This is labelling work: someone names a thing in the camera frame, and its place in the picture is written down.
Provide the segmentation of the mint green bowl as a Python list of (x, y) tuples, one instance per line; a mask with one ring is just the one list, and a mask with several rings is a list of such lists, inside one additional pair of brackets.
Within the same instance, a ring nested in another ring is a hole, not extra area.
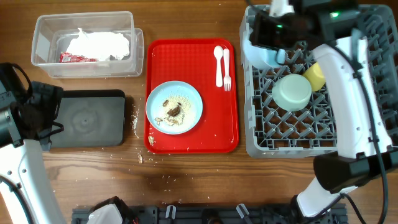
[(312, 95), (310, 82), (302, 75), (287, 75), (274, 83), (272, 97), (279, 108), (286, 111), (304, 109)]

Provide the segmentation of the white napkin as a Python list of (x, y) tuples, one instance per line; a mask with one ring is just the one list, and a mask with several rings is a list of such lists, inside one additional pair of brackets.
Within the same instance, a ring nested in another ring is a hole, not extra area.
[(112, 58), (122, 60), (130, 54), (130, 42), (122, 33), (92, 32), (78, 28), (78, 37), (71, 40), (66, 52), (109, 61)]

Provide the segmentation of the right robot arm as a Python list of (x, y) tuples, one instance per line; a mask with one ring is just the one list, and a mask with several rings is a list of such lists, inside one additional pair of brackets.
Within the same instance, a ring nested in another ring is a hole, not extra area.
[(383, 124), (368, 67), (368, 40), (356, 1), (274, 1), (256, 9), (249, 37), (256, 47), (292, 50), (306, 42), (325, 80), (336, 123), (336, 151), (314, 158), (315, 178), (292, 199), (297, 223), (319, 219), (340, 199), (397, 168), (397, 149)]

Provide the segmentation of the light blue bowl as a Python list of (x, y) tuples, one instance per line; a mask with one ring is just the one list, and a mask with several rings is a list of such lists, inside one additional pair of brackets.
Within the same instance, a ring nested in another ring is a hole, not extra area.
[(259, 70), (279, 68), (285, 62), (285, 50), (255, 47), (248, 39), (243, 40), (243, 53), (248, 62)]

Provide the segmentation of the red snack wrapper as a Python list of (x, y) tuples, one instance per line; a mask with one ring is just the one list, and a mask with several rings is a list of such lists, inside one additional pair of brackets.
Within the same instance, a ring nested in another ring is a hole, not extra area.
[(95, 58), (87, 58), (82, 55), (73, 55), (68, 52), (63, 52), (60, 54), (60, 63), (78, 63), (78, 62), (97, 62)]

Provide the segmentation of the yellow plastic cup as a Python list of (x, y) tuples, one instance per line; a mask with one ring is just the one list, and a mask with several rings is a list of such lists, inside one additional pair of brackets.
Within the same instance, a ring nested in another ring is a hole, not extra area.
[(313, 92), (322, 89), (325, 85), (325, 77), (318, 62), (309, 67), (303, 76), (309, 81)]

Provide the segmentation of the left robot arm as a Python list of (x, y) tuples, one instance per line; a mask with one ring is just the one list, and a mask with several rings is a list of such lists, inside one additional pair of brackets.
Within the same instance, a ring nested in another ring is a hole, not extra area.
[(28, 81), (1, 64), (1, 195), (13, 223), (65, 223), (47, 178), (43, 151), (64, 126), (56, 122), (63, 88)]

